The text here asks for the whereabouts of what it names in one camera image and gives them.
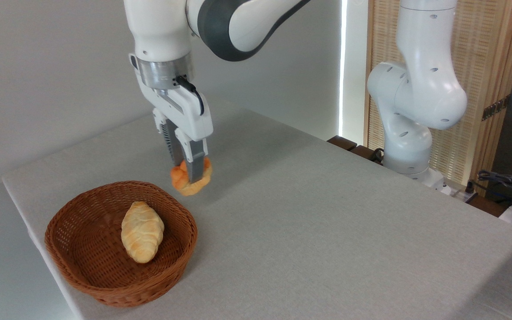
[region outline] wicker basket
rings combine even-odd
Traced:
[[[122,244],[122,220],[145,201],[165,223],[154,259],[136,263]],[[107,184],[69,201],[53,217],[45,244],[65,279],[103,304],[132,307],[169,291],[179,281],[197,241],[197,226],[179,202],[139,181]]]

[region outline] bread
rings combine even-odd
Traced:
[[[122,221],[122,243],[135,262],[148,263],[157,253],[164,230],[154,209],[143,201],[134,202]]]
[[[213,166],[209,158],[205,157],[204,162],[203,178],[195,182],[194,184],[189,183],[189,175],[187,173],[187,164],[185,160],[181,162],[181,165],[171,169],[171,180],[173,187],[177,189],[183,196],[189,196],[197,194],[201,191],[209,182],[211,182],[211,174],[213,173]]]

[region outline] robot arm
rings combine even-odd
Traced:
[[[441,190],[443,176],[429,168],[432,134],[465,113],[451,36],[457,0],[401,0],[396,43],[406,63],[383,62],[368,77],[384,127],[384,166]]]
[[[205,97],[191,84],[191,30],[221,59],[256,54],[274,31],[309,0],[124,0],[136,41],[130,55],[140,89],[176,166],[200,180],[213,132]]]
[[[309,0],[189,0],[193,32],[215,55],[241,61],[256,54],[274,31]]]

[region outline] gray tablecloth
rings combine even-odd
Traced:
[[[85,320],[512,319],[512,225],[382,166],[209,98],[214,173],[182,197],[151,117],[4,176],[67,302]],[[151,182],[196,219],[181,281],[137,308],[112,308],[67,284],[44,247],[74,196]]]

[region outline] white wall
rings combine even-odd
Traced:
[[[367,30],[368,0],[348,0],[340,134],[358,144],[364,144]]]
[[[314,0],[243,63],[196,43],[197,87],[327,139],[337,123],[339,17],[339,1]],[[0,176],[148,114],[127,61],[132,45],[121,1],[0,0]],[[0,182],[0,320],[71,318]]]

